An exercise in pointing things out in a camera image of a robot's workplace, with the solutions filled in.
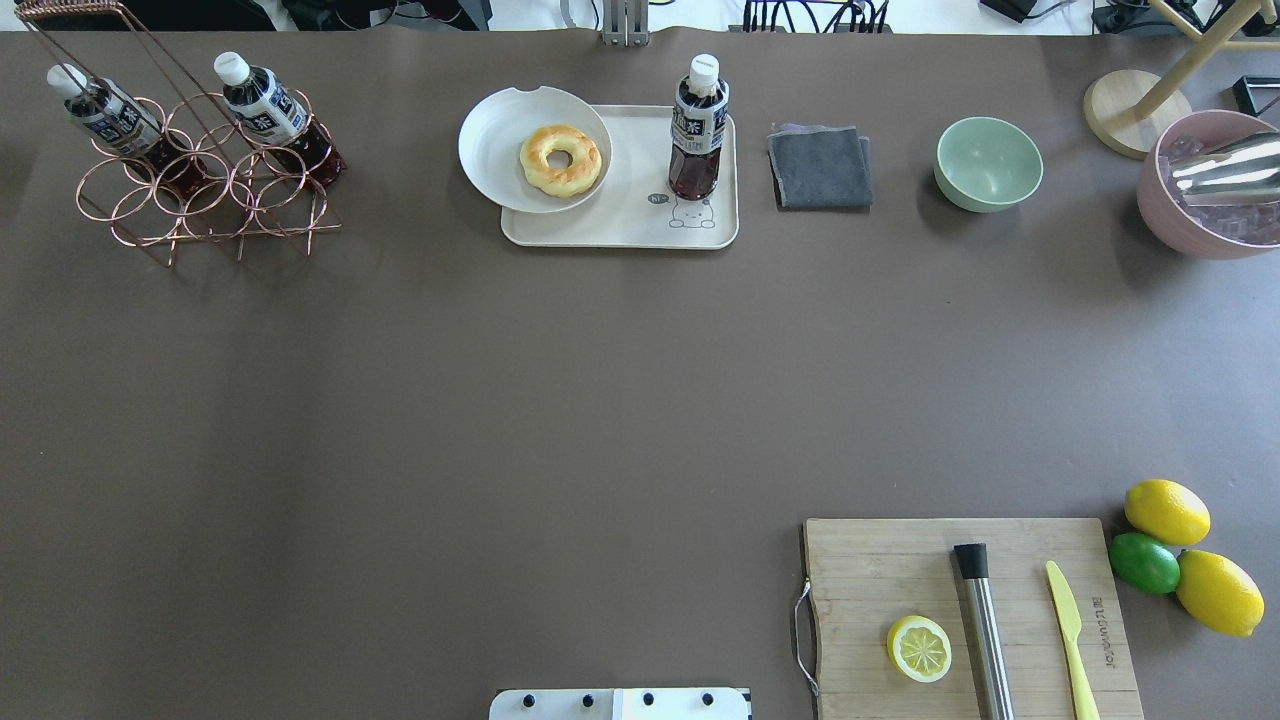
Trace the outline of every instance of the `lime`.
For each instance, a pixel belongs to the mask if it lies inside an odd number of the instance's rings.
[[[1208,534],[1208,507],[1172,480],[1143,480],[1125,493],[1124,515],[1133,527],[1166,544],[1196,544]]]
[[[951,641],[937,623],[908,615],[888,629],[888,656],[904,675],[919,683],[941,680],[951,669]]]
[[[1183,582],[1178,600],[1210,629],[1247,638],[1262,621],[1262,593],[1239,565],[1203,550],[1185,550],[1178,556]]]
[[[1183,575],[1174,553],[1143,533],[1116,536],[1107,555],[1116,575],[1143,592],[1171,593]]]

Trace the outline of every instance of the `bottle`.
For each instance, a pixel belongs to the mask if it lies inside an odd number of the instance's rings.
[[[45,79],[63,97],[63,105],[81,129],[148,181],[164,172],[161,184],[182,200],[191,200],[209,183],[198,158],[182,160],[191,150],[187,143],[173,133],[161,135],[155,115],[114,81],[88,79],[67,64],[50,68]]]
[[[284,169],[307,172],[325,186],[333,184],[347,169],[324,128],[276,79],[275,73],[250,65],[236,53],[219,55],[214,60],[214,70],[225,83],[223,99],[241,127],[262,145],[287,149],[271,152]]]
[[[728,83],[719,78],[719,60],[698,55],[680,81],[671,115],[667,183],[680,197],[701,200],[716,190],[726,118]]]

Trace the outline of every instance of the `white bottle cap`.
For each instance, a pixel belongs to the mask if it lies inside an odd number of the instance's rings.
[[[236,86],[248,79],[250,68],[238,53],[223,53],[214,60],[214,72],[224,83]]]
[[[712,95],[719,85],[719,60],[714,55],[701,54],[689,64],[689,90],[695,95]]]
[[[65,100],[79,97],[84,92],[83,88],[88,87],[88,78],[74,65],[54,65],[49,68],[45,79],[49,82],[49,87],[52,87],[54,92]]]

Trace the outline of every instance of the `bottle label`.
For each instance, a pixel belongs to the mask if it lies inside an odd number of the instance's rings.
[[[77,119],[118,155],[142,155],[160,140],[156,129],[160,123],[118,85],[111,81],[106,81],[106,85],[110,92],[106,95],[104,111]]]
[[[710,108],[694,108],[676,88],[676,105],[671,115],[671,142],[685,155],[710,155],[724,142],[724,119],[728,118],[728,85],[721,82],[724,96]]]
[[[266,91],[248,105],[232,105],[232,114],[241,126],[264,145],[284,145],[302,133],[311,119],[302,104],[289,95],[289,90],[266,72]]]

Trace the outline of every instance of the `white plate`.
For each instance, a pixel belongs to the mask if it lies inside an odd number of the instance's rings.
[[[582,131],[600,150],[600,177],[573,197],[552,197],[525,179],[520,147],[540,127],[564,123]],[[609,128],[576,95],[554,87],[532,91],[508,87],[485,97],[462,120],[458,159],[471,184],[503,208],[520,213],[559,213],[575,208],[604,184],[613,158]]]
[[[529,247],[643,247],[719,250],[737,237],[737,140],[724,126],[719,183],[695,202],[667,187],[671,105],[595,105],[613,149],[609,184],[568,213],[534,215],[502,210],[502,232]]]

